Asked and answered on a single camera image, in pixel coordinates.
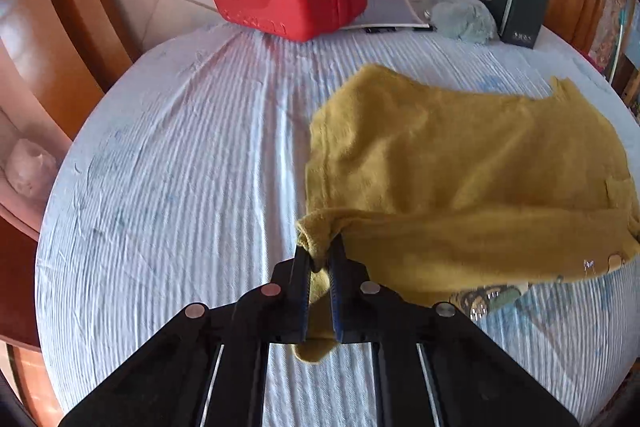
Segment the white striped bed sheet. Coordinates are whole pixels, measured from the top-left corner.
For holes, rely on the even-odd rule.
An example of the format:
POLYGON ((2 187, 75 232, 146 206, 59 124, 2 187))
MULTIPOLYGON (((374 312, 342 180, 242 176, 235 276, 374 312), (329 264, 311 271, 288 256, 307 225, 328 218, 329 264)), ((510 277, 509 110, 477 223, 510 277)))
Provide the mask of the white striped bed sheet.
MULTIPOLYGON (((36 260, 44 364, 64 413, 188 303, 218 307, 291 257, 312 114, 363 64, 445 89, 541 98, 570 78, 608 118, 639 185, 639 126, 548 30, 535 49, 427 32, 340 31, 306 43, 218 24, 146 52, 81 128, 36 260)), ((533 287, 478 323, 587 425, 639 354, 639 259, 533 287)), ((319 364, 270 351, 264 426, 375 426, 370 350, 319 364)))

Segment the white book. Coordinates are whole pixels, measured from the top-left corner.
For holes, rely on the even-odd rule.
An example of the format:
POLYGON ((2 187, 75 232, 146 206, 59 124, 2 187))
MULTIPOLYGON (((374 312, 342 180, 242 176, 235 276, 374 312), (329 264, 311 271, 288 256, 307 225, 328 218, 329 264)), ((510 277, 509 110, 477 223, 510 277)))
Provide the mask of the white book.
POLYGON ((367 32, 433 31, 434 27, 418 11, 416 0, 368 0, 366 9, 342 30, 367 32))

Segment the mustard yellow garment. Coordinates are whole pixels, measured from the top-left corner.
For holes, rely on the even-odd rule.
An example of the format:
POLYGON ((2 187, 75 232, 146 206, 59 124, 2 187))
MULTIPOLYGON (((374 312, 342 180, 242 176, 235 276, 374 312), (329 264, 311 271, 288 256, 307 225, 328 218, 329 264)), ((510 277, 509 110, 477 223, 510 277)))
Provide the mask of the mustard yellow garment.
POLYGON ((360 68, 310 124, 299 244, 314 259, 316 363, 335 346, 330 244, 409 303, 573 282, 639 252, 636 184, 614 127, 567 79, 545 98, 446 90, 360 68))

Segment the grey plush toy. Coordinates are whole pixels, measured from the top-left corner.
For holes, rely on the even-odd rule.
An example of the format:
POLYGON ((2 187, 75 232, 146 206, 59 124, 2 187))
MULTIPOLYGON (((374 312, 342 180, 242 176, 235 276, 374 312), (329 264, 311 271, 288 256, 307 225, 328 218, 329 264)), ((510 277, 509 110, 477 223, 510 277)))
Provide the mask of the grey plush toy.
POLYGON ((418 11, 444 37, 478 44, 498 38, 495 19, 480 0, 421 0, 418 11))

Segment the wooden headboard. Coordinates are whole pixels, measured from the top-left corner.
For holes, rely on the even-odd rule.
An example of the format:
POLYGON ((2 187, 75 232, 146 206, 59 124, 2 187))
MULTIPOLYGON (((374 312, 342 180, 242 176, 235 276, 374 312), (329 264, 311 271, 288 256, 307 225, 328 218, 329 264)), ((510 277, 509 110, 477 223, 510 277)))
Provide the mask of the wooden headboard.
POLYGON ((1 0, 1 47, 68 139, 140 56, 115 0, 1 0))

